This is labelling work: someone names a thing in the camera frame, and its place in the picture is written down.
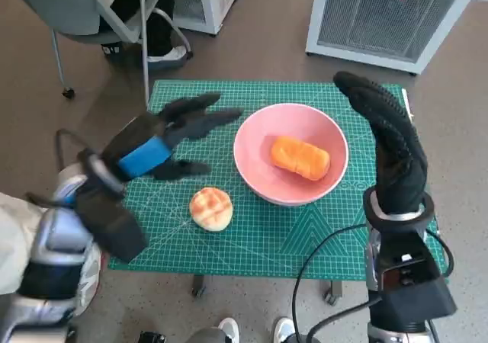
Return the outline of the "black left hand, blue tape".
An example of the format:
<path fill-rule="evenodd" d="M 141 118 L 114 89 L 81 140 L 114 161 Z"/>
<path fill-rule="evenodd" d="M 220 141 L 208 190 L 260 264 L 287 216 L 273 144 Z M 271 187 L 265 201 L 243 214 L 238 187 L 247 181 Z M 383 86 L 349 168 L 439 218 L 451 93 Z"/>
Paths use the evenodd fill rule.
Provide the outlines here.
<path fill-rule="evenodd" d="M 144 175 L 160 181 L 205 175 L 210 166 L 202 162 L 173 159 L 183 140 L 200 140 L 212 130 L 239 119 L 243 109 L 207 109 L 220 99 L 219 93 L 179 98 L 157 114 L 144 112 L 133 118 L 104 148 L 101 158 L 122 182 Z"/>

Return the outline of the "black gloved right hand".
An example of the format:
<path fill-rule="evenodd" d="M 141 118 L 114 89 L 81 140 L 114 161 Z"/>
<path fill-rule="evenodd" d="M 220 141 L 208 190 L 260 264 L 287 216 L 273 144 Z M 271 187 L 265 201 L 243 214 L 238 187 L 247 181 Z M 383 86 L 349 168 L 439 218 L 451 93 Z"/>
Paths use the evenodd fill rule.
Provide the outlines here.
<path fill-rule="evenodd" d="M 384 87 L 350 72 L 337 72 L 335 86 L 365 118 L 376 141 L 376 195 L 386 214 L 419 209 L 428 161 L 406 109 Z"/>

